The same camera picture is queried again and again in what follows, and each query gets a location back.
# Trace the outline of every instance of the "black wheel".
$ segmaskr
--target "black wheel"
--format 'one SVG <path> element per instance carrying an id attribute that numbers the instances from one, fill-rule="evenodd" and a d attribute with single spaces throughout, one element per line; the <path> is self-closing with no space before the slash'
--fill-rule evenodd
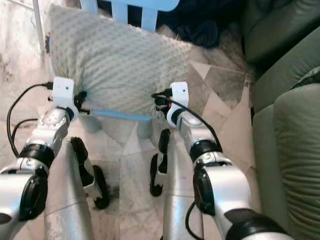
<path id="1" fill-rule="evenodd" d="M 108 186 L 106 184 L 104 173 L 102 172 L 101 168 L 97 165 L 93 165 L 93 171 L 94 171 L 94 179 L 98 183 L 98 186 L 102 193 L 102 198 L 98 197 L 96 200 L 94 200 L 94 205 L 97 209 L 106 209 L 110 204 L 110 198 L 109 198 L 109 191 Z"/>
<path id="2" fill-rule="evenodd" d="M 167 154 L 169 139 L 170 139 L 170 130 L 169 129 L 162 130 L 160 139 L 159 139 L 159 144 L 158 144 L 158 149 L 160 153 Z"/>
<path id="3" fill-rule="evenodd" d="M 163 188 L 163 186 L 160 186 L 160 185 L 155 186 L 155 178 L 158 171 L 157 158 L 158 158 L 158 154 L 155 154 L 152 157 L 151 165 L 150 165 L 150 177 L 151 177 L 150 193 L 154 197 L 159 197 L 162 193 L 162 188 Z"/>

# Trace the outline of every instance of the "textured pillow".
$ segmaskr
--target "textured pillow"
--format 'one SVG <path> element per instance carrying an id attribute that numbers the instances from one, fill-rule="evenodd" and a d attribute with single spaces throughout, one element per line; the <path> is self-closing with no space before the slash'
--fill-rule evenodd
<path id="1" fill-rule="evenodd" d="M 50 57 L 94 108 L 152 115 L 150 95 L 184 81 L 191 45 L 74 8 L 52 5 Z"/>
<path id="2" fill-rule="evenodd" d="M 320 84 L 281 95 L 274 125 L 293 237 L 320 239 Z"/>

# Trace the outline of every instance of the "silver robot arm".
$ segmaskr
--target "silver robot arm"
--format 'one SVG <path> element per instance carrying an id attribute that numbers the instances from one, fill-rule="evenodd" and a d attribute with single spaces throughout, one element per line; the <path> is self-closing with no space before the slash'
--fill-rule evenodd
<path id="1" fill-rule="evenodd" d="M 0 171 L 0 240 L 11 240 L 46 206 L 50 166 L 78 115 L 71 79 L 56 78 L 53 108 L 38 119 L 16 163 Z"/>
<path id="2" fill-rule="evenodd" d="M 175 82 L 170 87 L 171 100 L 187 107 L 187 83 Z M 272 219 L 252 210 L 244 173 L 224 156 L 208 127 L 174 103 L 166 119 L 177 128 L 192 159 L 195 204 L 213 217 L 223 239 L 293 240 Z"/>

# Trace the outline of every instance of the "black cable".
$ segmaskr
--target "black cable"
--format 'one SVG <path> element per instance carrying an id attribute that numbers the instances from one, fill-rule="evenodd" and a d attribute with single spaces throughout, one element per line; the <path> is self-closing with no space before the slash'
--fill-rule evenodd
<path id="1" fill-rule="evenodd" d="M 194 232 L 190 229 L 190 226 L 189 226 L 189 218 L 190 218 L 190 214 L 192 212 L 192 209 L 195 207 L 196 205 L 196 202 L 193 201 L 193 203 L 191 203 L 188 211 L 186 212 L 186 215 L 185 215 L 185 228 L 186 230 L 188 231 L 188 233 L 196 240 L 204 240 L 203 238 L 197 236 L 194 234 Z"/>
<path id="2" fill-rule="evenodd" d="M 203 120 L 202 117 L 200 117 L 198 114 L 196 114 L 196 113 L 195 113 L 194 111 L 192 111 L 190 108 L 182 105 L 181 103 L 179 103 L 179 102 L 177 102 L 177 101 L 175 101 L 175 100 L 172 100 L 172 99 L 170 99 L 170 98 L 167 98 L 167 97 L 164 97 L 164 96 L 159 96 L 159 95 L 163 95 L 163 92 L 154 93 L 154 94 L 151 95 L 151 97 L 154 98 L 154 99 L 166 100 L 166 101 L 168 101 L 168 102 L 170 102 L 170 103 L 176 104 L 176 105 L 178 105 L 179 107 L 181 107 L 182 109 L 184 109 L 184 110 L 188 111 L 189 113 L 191 113 L 191 114 L 192 114 L 193 116 L 195 116 L 197 119 L 199 119 L 199 120 L 210 130 L 210 132 L 212 133 L 212 135 L 213 135 L 213 137 L 214 137 L 214 139 L 215 139 L 215 141 L 216 141 L 216 145 L 217 145 L 217 147 L 218 147 L 218 150 L 219 150 L 221 153 L 223 152 L 222 147 L 221 147 L 221 144 L 220 144 L 220 141 L 219 141 L 219 139 L 218 139 L 218 136 L 217 136 L 215 130 L 214 130 L 213 127 L 210 126 L 205 120 Z"/>
<path id="3" fill-rule="evenodd" d="M 26 90 L 23 91 L 23 93 L 20 94 L 20 96 L 13 102 L 13 104 L 11 105 L 11 107 L 9 108 L 8 114 L 6 116 L 6 134 L 8 136 L 8 140 L 11 146 L 11 149 L 13 151 L 13 154 L 15 155 L 15 157 L 18 157 L 19 153 L 16 149 L 15 143 L 13 141 L 12 138 L 12 134 L 11 134 L 11 129 L 10 129 L 10 120 L 11 120 L 11 112 L 14 109 L 15 105 L 19 102 L 19 100 L 30 90 L 33 89 L 35 87 L 46 87 L 49 90 L 53 89 L 53 82 L 48 81 L 46 83 L 39 83 L 39 84 L 35 84 L 32 85 L 30 87 L 28 87 Z"/>
<path id="4" fill-rule="evenodd" d="M 37 121 L 37 120 L 38 120 L 37 118 L 28 118 L 28 119 L 20 121 L 17 125 L 15 125 L 14 129 L 12 131 L 12 135 L 11 135 L 13 143 L 15 143 L 15 136 L 16 136 L 17 130 L 21 124 L 23 124 L 25 122 L 31 122 L 31 121 Z"/>

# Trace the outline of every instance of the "black joint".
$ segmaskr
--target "black joint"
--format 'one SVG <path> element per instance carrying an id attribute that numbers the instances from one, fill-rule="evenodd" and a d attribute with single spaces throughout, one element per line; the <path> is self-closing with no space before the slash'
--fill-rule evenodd
<path id="1" fill-rule="evenodd" d="M 42 178 L 48 178 L 48 173 L 46 172 L 45 168 L 41 165 L 35 169 L 35 175 Z"/>
<path id="2" fill-rule="evenodd" d="M 11 221 L 11 217 L 8 214 L 0 212 L 0 225 L 1 224 L 7 224 Z"/>
<path id="3" fill-rule="evenodd" d="M 167 154 L 169 139 L 170 139 L 170 130 L 169 129 L 162 130 L 160 139 L 159 139 L 159 144 L 158 144 L 159 151 L 162 154 Z"/>
<path id="4" fill-rule="evenodd" d="M 196 163 L 194 170 L 197 171 L 203 167 L 221 167 L 221 166 L 232 166 L 232 163 L 229 161 L 211 161 L 207 163 Z"/>
<path id="5" fill-rule="evenodd" d="M 198 169 L 193 174 L 194 201 L 198 209 L 211 216 L 215 215 L 215 199 L 206 170 Z"/>
<path id="6" fill-rule="evenodd" d="M 71 145 L 78 160 L 82 186 L 88 186 L 94 182 L 94 177 L 85 168 L 85 161 L 88 159 L 88 151 L 86 146 L 80 137 L 72 137 Z"/>
<path id="7" fill-rule="evenodd" d="M 208 152 L 219 152 L 217 144 L 211 140 L 197 141 L 190 149 L 192 162 L 194 163 L 198 157 Z"/>
<path id="8" fill-rule="evenodd" d="M 52 149 L 46 145 L 29 144 L 22 149 L 21 153 L 19 154 L 19 158 L 36 159 L 50 168 L 55 159 L 55 154 L 54 151 L 52 151 Z"/>
<path id="9" fill-rule="evenodd" d="M 73 102 L 78 110 L 81 109 L 82 104 L 84 103 L 86 97 L 87 97 L 86 91 L 81 91 L 77 95 L 74 96 Z"/>
<path id="10" fill-rule="evenodd" d="M 86 113 L 87 115 L 90 115 L 90 110 L 88 109 L 79 109 L 79 113 Z"/>
<path id="11" fill-rule="evenodd" d="M 26 183 L 20 202 L 19 220 L 35 219 L 46 207 L 48 181 L 46 177 L 34 175 Z"/>
<path id="12" fill-rule="evenodd" d="M 75 114 L 74 114 L 74 111 L 71 110 L 71 108 L 67 107 L 66 109 L 66 112 L 68 113 L 69 115 L 69 119 L 70 121 L 74 118 Z"/>
<path id="13" fill-rule="evenodd" d="M 233 223 L 225 240 L 242 240 L 258 233 L 281 233 L 286 231 L 271 218 L 258 214 L 251 209 L 238 208 L 227 211 L 224 216 Z"/>
<path id="14" fill-rule="evenodd" d="M 166 174 L 168 171 L 168 156 L 163 155 L 162 162 L 158 166 L 158 171 L 162 174 Z"/>
<path id="15" fill-rule="evenodd" d="M 84 164 L 88 159 L 88 151 L 82 139 L 80 137 L 72 137 L 71 145 L 78 159 L 78 163 Z"/>
<path id="16" fill-rule="evenodd" d="M 154 104 L 157 106 L 167 106 L 169 104 L 168 100 L 156 98 Z"/>
<path id="17" fill-rule="evenodd" d="M 177 121 L 178 121 L 178 117 L 181 113 L 183 113 L 185 110 L 182 109 L 182 108 L 179 108 L 177 109 L 171 116 L 171 121 L 174 123 L 174 124 L 177 124 Z"/>

